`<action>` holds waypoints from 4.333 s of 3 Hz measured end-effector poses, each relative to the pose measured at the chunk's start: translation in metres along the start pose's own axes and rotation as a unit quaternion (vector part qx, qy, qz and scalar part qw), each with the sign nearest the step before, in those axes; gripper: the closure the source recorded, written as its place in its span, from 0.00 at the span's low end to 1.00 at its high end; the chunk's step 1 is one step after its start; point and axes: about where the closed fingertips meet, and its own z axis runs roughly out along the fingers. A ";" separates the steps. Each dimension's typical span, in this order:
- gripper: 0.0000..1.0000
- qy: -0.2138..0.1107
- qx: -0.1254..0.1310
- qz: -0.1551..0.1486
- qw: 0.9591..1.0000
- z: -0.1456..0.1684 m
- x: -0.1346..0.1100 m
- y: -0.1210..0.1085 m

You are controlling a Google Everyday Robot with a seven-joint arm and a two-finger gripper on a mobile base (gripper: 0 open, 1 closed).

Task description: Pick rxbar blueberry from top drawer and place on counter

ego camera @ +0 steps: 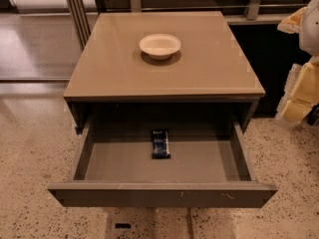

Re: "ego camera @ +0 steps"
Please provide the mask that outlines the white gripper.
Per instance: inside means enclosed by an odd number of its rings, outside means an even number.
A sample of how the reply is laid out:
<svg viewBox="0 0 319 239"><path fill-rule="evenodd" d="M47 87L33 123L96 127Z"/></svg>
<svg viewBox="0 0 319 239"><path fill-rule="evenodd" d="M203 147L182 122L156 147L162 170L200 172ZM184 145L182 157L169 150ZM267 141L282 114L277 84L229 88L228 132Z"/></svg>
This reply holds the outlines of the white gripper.
<svg viewBox="0 0 319 239"><path fill-rule="evenodd" d="M287 34L298 34L307 7L302 7L283 19L277 29ZM289 100L281 100L275 120L281 126L299 125L319 103L319 59L315 57L301 68Z"/></svg>

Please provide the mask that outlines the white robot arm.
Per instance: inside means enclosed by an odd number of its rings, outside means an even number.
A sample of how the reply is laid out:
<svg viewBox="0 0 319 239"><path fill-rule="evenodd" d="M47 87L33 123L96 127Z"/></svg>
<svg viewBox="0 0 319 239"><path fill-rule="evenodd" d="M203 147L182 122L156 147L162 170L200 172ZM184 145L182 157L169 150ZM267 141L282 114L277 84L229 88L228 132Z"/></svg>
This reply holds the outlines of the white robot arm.
<svg viewBox="0 0 319 239"><path fill-rule="evenodd" d="M319 0L286 17L277 29L298 34L299 48L311 55L304 65L292 65L275 116L284 126L297 126L319 104Z"/></svg>

